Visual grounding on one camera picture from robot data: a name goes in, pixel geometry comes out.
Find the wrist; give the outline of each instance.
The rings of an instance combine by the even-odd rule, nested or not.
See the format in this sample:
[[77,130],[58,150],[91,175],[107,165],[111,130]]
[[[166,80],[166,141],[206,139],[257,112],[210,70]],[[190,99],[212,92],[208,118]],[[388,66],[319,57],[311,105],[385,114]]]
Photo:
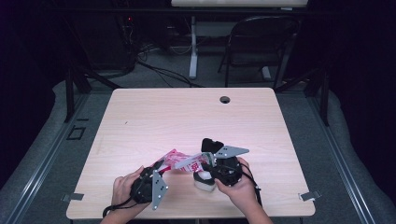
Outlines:
[[241,206],[240,210],[245,216],[248,216],[249,214],[253,214],[253,213],[257,213],[257,211],[261,211],[262,207],[257,202],[251,202]]
[[101,224],[125,224],[129,220],[123,220],[122,216],[116,211],[111,211],[107,214],[105,218],[103,218]]

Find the metal bracket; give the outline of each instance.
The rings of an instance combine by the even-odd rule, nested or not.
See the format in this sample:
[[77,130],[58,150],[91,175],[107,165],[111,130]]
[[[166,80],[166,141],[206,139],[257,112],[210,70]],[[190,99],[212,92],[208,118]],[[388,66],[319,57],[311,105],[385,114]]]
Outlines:
[[213,154],[213,156],[216,159],[228,159],[248,152],[249,150],[245,148],[224,146],[218,152]]
[[163,181],[158,170],[154,170],[152,173],[152,210],[157,210],[166,191],[168,191],[168,186]]

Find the table top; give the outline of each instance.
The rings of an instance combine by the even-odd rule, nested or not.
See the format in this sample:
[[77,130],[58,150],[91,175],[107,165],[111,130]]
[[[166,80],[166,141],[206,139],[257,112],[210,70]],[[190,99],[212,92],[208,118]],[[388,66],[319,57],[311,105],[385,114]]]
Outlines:
[[173,7],[306,7],[308,0],[172,0]]
[[[229,97],[224,104],[220,97]],[[70,219],[102,218],[111,202],[114,179],[141,165],[150,166],[172,149],[194,155],[204,138],[248,148],[241,155],[262,189],[270,217],[306,217],[315,213],[304,175],[276,96],[268,88],[118,89],[110,98],[75,193]],[[243,217],[215,189],[193,185],[191,173],[163,175],[169,190],[156,211],[148,206],[137,218]]]

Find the table leg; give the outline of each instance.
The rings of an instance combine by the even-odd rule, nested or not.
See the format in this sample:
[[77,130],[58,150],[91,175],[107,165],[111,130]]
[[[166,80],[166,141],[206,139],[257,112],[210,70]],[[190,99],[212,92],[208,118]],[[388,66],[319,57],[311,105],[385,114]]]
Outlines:
[[195,17],[191,17],[191,63],[190,63],[190,78],[197,78],[197,64],[198,64],[198,54],[197,54],[197,40],[195,33]]

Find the hand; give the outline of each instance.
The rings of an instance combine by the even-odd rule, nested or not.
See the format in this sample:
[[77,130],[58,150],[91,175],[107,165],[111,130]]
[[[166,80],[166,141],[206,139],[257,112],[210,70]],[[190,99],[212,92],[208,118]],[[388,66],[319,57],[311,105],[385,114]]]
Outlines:
[[[144,167],[141,166],[138,170],[135,172],[128,174],[126,176],[120,176],[116,178],[114,181],[113,185],[113,198],[111,200],[112,205],[117,205],[120,203],[126,202],[131,196],[131,186],[132,184],[136,181],[137,178],[139,178],[140,174],[142,173]],[[127,223],[134,217],[136,217],[139,213],[141,213],[148,205],[149,203],[138,203],[134,200],[131,200],[127,204],[125,204],[123,207],[129,207],[132,206],[131,208],[128,209],[116,209],[114,211],[111,211],[107,214],[107,216],[102,220],[101,224],[105,223],[113,223],[113,224],[118,224],[118,223]]]
[[[242,171],[252,177],[248,169],[248,162],[238,158],[242,165]],[[241,180],[232,187],[225,186],[215,179],[221,192],[230,197],[231,202],[245,215],[249,224],[272,224],[265,211],[259,205],[256,198],[256,191],[250,179],[242,175]]]
[[[242,171],[251,176],[251,173],[247,168],[248,162],[242,158],[238,158],[238,160],[240,163],[245,165],[242,165]],[[218,179],[215,179],[215,182],[218,185],[219,190],[229,196],[231,202],[233,202],[233,204],[235,204],[235,206],[241,211],[243,208],[247,207],[248,204],[257,203],[254,185],[246,176],[242,175],[241,180],[232,187],[223,185]]]

